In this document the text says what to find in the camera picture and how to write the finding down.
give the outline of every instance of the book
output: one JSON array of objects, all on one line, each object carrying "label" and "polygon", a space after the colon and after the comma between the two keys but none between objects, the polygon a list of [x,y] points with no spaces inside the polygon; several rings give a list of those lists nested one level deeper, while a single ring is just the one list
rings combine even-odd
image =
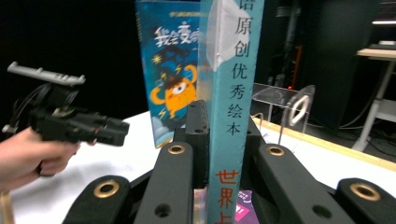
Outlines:
[{"label": "book", "polygon": [[196,100],[200,3],[135,2],[148,110],[156,148],[185,125],[187,105]]},{"label": "book", "polygon": [[197,98],[210,125],[207,223],[233,223],[264,1],[201,1]]}]

